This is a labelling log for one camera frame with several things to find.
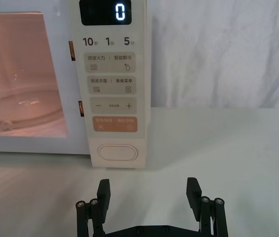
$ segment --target door release button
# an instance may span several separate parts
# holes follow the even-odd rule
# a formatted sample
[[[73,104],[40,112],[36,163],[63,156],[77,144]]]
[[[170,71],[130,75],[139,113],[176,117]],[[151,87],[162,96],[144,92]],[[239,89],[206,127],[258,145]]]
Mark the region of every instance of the door release button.
[[[132,161],[138,157],[138,151],[130,145],[102,145],[98,155],[106,160]]]

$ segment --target white microwave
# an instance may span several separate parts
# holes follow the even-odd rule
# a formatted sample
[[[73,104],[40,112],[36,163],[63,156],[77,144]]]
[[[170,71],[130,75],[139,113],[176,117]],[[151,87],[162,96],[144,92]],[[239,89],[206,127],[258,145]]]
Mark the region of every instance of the white microwave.
[[[0,0],[0,152],[144,167],[150,47],[146,0]]]

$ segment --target white table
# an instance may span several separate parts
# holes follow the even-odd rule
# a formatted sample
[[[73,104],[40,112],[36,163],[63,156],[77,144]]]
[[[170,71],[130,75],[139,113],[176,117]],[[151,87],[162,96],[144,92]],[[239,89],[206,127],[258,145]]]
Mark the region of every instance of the white table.
[[[78,200],[111,183],[105,231],[198,229],[187,177],[226,201],[230,237],[279,237],[279,110],[153,109],[147,169],[92,168],[84,156],[0,154],[0,237],[74,237]]]

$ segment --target printed number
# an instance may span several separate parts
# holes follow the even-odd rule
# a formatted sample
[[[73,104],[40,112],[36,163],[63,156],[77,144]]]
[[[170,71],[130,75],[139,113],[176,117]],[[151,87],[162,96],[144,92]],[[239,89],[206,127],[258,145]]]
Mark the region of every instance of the printed number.
[[[130,37],[125,37],[124,42],[125,42],[124,43],[125,45],[129,45],[130,44]]]
[[[86,46],[93,46],[94,45],[94,40],[92,38],[83,38],[83,40],[85,41],[85,45]]]
[[[118,21],[124,21],[124,19],[125,19],[125,6],[124,6],[124,4],[118,3],[115,6],[115,11],[116,11],[116,19]]]

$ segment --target microwave window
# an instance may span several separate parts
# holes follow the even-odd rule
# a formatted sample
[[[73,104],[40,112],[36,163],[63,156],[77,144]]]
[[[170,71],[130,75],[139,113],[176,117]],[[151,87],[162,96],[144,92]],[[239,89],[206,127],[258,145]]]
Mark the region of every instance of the microwave window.
[[[43,15],[0,13],[0,136],[66,135]]]

